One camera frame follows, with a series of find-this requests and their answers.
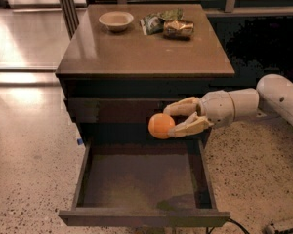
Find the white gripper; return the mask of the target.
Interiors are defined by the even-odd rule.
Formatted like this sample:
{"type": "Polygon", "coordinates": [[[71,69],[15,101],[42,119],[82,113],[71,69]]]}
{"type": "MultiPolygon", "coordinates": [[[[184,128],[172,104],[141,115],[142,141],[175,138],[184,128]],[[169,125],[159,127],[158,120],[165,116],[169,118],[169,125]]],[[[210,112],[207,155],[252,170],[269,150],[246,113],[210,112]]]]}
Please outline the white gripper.
{"type": "Polygon", "coordinates": [[[164,114],[188,116],[188,118],[168,131],[169,137],[186,137],[202,133],[210,127],[220,128],[230,125],[234,119],[233,100],[228,92],[209,92],[201,99],[187,97],[167,105],[164,114]]]}

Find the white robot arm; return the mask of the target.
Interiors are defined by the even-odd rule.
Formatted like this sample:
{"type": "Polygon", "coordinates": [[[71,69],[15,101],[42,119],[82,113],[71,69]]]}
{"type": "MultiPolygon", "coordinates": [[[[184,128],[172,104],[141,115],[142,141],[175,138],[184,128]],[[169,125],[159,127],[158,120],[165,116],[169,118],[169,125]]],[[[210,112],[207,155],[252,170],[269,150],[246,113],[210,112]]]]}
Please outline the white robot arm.
{"type": "Polygon", "coordinates": [[[184,98],[166,106],[163,113],[187,116],[168,131],[169,137],[185,137],[271,111],[293,127],[293,83],[277,74],[263,76],[255,89],[220,90],[203,97],[184,98]]]}

